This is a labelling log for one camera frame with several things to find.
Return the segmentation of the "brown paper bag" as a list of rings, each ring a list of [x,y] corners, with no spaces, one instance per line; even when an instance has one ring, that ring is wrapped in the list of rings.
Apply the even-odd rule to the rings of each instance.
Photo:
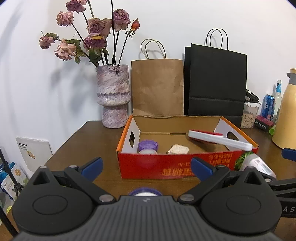
[[[149,58],[147,45],[156,43],[163,57]],[[167,58],[163,44],[151,38],[140,44],[145,60],[132,61],[133,115],[174,116],[184,114],[184,65]]]

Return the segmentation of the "cream travel adapter plug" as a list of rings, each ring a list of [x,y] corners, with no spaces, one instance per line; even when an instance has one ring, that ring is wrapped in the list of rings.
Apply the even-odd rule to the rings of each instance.
[[[190,149],[186,146],[182,146],[179,144],[174,144],[171,148],[167,151],[170,155],[186,155],[189,154]]]

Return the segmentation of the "dried rose bouquet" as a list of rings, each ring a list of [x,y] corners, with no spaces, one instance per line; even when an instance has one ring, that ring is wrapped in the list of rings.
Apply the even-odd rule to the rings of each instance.
[[[48,49],[58,43],[54,54],[60,60],[75,60],[80,63],[81,58],[88,58],[96,67],[101,62],[103,66],[119,66],[128,38],[135,35],[140,28],[138,19],[130,20],[124,9],[114,9],[111,3],[111,18],[96,18],[90,1],[68,1],[65,3],[66,12],[57,14],[56,22],[60,27],[73,27],[78,39],[62,39],[56,33],[42,34],[39,39],[41,49]],[[87,37],[82,37],[74,26],[74,13],[81,13],[86,21]]]

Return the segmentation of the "yellow thermos jug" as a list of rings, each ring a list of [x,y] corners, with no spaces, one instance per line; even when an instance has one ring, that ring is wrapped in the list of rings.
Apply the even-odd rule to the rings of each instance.
[[[278,122],[272,141],[279,148],[295,149],[296,146],[296,72],[295,68],[287,73],[288,85],[282,97]]]

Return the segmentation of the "dark red small box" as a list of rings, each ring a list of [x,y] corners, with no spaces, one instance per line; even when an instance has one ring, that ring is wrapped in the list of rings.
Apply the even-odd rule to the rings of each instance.
[[[264,118],[263,116],[257,115],[255,118],[254,126],[265,132],[269,132],[269,130],[274,126],[274,122],[267,118]]]

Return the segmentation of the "clear glass bottle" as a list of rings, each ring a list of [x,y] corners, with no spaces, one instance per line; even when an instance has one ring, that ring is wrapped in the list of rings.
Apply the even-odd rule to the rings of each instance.
[[[280,111],[280,105],[281,105],[281,80],[277,80],[277,86],[275,90],[275,95],[274,95],[274,111],[273,111],[273,122],[276,123]]]

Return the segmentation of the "green object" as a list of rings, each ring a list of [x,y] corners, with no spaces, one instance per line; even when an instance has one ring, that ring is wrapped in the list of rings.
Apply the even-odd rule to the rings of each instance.
[[[269,134],[270,134],[270,135],[274,135],[275,127],[276,127],[276,125],[273,125],[273,126],[269,129]]]

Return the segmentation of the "white red lint brush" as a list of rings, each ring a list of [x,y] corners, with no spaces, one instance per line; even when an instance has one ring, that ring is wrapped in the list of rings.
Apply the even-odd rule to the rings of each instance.
[[[251,151],[253,148],[253,145],[250,143],[245,143],[245,142],[233,140],[230,138],[225,138],[224,135],[222,135],[221,133],[210,133],[210,132],[189,130],[188,137],[195,140],[200,140],[204,142],[224,145],[226,147],[240,149],[243,151]]]

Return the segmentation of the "red cardboard box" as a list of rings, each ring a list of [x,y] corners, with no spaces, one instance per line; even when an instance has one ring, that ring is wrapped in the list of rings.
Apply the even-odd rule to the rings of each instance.
[[[180,179],[193,175],[194,157],[234,170],[242,154],[258,148],[221,116],[131,115],[116,153],[123,179]]]

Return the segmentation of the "white booklet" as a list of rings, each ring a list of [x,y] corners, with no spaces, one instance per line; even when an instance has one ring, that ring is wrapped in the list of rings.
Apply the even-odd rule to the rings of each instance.
[[[16,137],[16,142],[27,168],[32,172],[44,166],[53,155],[48,141]]]

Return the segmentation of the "purple ceramic vase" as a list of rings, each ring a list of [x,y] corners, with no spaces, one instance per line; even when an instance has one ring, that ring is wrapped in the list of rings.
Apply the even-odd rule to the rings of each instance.
[[[131,99],[128,76],[128,65],[96,68],[97,103],[103,106],[102,124],[107,128],[121,128],[127,122]]]

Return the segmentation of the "black paper bag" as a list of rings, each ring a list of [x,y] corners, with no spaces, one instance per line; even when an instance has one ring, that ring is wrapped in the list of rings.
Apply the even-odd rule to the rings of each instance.
[[[247,82],[247,56],[214,48],[211,29],[204,45],[192,44],[184,53],[184,115],[222,116],[240,127]]]

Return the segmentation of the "snack packages on floor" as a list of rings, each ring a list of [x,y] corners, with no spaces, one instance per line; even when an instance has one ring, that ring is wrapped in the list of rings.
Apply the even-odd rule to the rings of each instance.
[[[15,162],[10,163],[9,165],[13,176],[15,177],[16,181],[19,182],[21,185],[25,186],[29,178],[23,171],[22,167]],[[11,200],[15,201],[17,199],[16,192],[13,190],[14,183],[11,180],[8,173],[4,170],[4,165],[1,165],[1,190],[5,192]]]

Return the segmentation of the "clear seed container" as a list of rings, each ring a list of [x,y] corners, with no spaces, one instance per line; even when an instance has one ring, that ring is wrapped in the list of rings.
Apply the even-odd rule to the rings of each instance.
[[[240,128],[253,128],[261,102],[259,97],[246,89],[244,109]]]

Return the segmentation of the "purple ridged bottle cap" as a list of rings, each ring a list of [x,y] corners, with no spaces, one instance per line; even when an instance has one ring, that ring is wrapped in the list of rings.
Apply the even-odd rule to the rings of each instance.
[[[159,144],[153,140],[143,140],[138,143],[137,150],[140,152],[141,150],[154,150],[158,151]]]

